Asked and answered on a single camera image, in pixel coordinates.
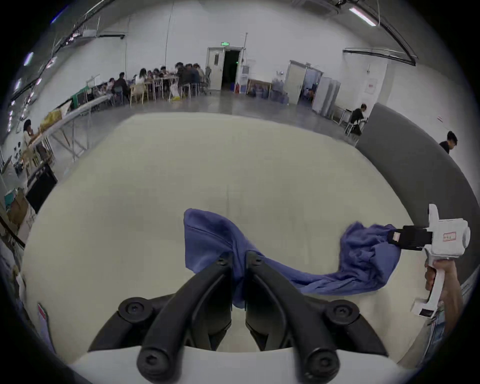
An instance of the sticker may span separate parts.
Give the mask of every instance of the sticker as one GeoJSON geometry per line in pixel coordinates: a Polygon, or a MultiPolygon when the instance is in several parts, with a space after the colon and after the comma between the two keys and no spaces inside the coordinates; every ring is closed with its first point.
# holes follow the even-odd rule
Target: sticker
{"type": "Polygon", "coordinates": [[[444,233],[444,241],[456,240],[456,232],[444,233]]]}

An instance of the concrete floor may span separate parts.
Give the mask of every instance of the concrete floor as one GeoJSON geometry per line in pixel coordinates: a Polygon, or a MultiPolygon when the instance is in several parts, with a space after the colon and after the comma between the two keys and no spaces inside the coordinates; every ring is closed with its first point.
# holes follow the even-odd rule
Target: concrete floor
{"type": "MultiPolygon", "coordinates": [[[[237,95],[230,91],[212,91],[210,95],[201,95],[183,101],[168,102],[158,99],[156,102],[145,101],[143,105],[133,103],[132,107],[125,102],[123,106],[109,107],[94,112],[92,114],[93,127],[90,130],[92,148],[130,116],[151,112],[211,112],[252,117],[292,125],[354,144],[352,139],[344,135],[343,128],[335,122],[317,115],[306,105],[283,105],[270,100],[237,95]]],[[[80,117],[75,121],[76,134],[81,143],[85,142],[85,131],[82,127],[86,125],[86,121],[86,117],[80,117]]],[[[66,128],[66,132],[67,135],[71,132],[70,126],[66,128]]],[[[60,180],[64,172],[68,171],[72,165],[72,157],[54,140],[51,140],[50,143],[56,157],[53,170],[60,180]]]]}

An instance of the white door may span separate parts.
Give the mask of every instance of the white door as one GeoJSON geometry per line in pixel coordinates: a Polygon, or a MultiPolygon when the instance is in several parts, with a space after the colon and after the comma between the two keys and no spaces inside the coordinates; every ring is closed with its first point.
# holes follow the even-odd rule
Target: white door
{"type": "Polygon", "coordinates": [[[285,85],[283,86],[283,90],[288,94],[288,102],[290,104],[297,104],[299,101],[306,71],[306,67],[301,67],[292,62],[290,63],[287,79],[285,80],[285,85]]]}
{"type": "Polygon", "coordinates": [[[223,60],[225,50],[223,48],[208,49],[208,66],[212,70],[210,74],[210,89],[219,91],[222,88],[223,60]]]}

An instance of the purple fabric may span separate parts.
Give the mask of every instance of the purple fabric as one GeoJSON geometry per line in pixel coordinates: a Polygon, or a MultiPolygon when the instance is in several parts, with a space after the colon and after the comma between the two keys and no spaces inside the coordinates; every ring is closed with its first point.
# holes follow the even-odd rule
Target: purple fabric
{"type": "MultiPolygon", "coordinates": [[[[209,266],[225,252],[233,252],[233,304],[244,308],[242,284],[245,254],[254,251],[265,257],[230,220],[212,212],[187,209],[184,214],[185,266],[195,273],[209,266]]],[[[392,225],[365,228],[355,222],[340,239],[337,272],[313,275],[297,271],[265,257],[265,262],[287,278],[302,293],[354,295],[383,287],[400,258],[400,249],[387,242],[392,225]]]]}

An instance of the cardboard box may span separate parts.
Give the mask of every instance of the cardboard box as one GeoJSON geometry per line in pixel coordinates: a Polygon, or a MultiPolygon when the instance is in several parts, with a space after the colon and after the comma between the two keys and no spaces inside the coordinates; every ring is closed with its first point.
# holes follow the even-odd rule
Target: cardboard box
{"type": "Polygon", "coordinates": [[[19,227],[23,223],[27,211],[28,201],[25,199],[24,192],[19,190],[10,207],[10,210],[7,212],[8,219],[19,227]]]}

